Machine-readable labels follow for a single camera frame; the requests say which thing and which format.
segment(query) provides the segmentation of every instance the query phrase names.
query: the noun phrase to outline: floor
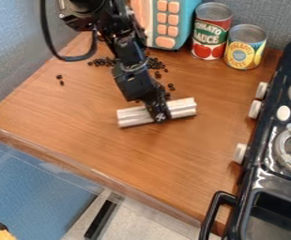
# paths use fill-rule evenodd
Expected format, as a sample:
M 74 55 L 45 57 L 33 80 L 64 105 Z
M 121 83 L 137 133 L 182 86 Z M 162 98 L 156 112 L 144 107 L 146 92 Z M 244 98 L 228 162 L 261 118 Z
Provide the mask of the floor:
M 84 240 L 83 236 L 108 196 L 104 190 L 62 240 Z M 198 240 L 199 226 L 194 227 L 158 210 L 126 198 L 105 225 L 98 240 Z M 210 240 L 220 240 L 211 235 Z

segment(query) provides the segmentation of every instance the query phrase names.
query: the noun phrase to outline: black oven handle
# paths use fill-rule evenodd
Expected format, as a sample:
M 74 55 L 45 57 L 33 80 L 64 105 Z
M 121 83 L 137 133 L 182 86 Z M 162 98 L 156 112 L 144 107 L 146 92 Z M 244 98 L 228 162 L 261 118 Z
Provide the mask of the black oven handle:
M 199 240 L 208 240 L 212 229 L 212 225 L 215 221 L 219 208 L 223 204 L 235 206 L 237 203 L 237 197 L 224 191 L 218 191 L 213 196 L 207 215 L 203 225 L 201 227 Z

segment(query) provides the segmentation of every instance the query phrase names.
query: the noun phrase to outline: tomato sauce can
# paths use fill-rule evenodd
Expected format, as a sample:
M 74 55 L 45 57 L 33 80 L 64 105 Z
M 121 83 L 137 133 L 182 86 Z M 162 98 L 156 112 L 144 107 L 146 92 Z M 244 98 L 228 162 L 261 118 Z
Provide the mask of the tomato sauce can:
M 259 66 L 267 34 L 259 26 L 241 24 L 229 31 L 224 61 L 232 68 L 249 70 Z
M 223 57 L 233 14 L 220 3 L 205 3 L 195 10 L 191 53 L 198 58 L 214 60 Z

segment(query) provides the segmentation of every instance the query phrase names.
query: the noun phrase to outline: can lid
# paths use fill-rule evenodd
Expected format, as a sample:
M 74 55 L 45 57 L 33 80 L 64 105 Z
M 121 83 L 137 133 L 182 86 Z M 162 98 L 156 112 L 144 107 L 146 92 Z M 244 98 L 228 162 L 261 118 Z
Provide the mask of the can lid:
M 229 36 L 232 40 L 246 43 L 258 43 L 267 39 L 266 32 L 259 26 L 240 24 L 230 29 Z
M 233 16 L 231 9 L 220 3 L 205 3 L 199 5 L 195 12 L 197 18 L 202 20 L 225 21 Z

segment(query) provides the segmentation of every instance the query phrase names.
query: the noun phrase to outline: red can label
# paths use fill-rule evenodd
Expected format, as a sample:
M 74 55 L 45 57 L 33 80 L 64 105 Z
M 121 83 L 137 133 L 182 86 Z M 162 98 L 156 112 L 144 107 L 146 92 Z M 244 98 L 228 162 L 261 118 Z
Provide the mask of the red can label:
M 231 19 L 211 22 L 196 19 L 192 38 L 192 54 L 205 60 L 223 57 Z

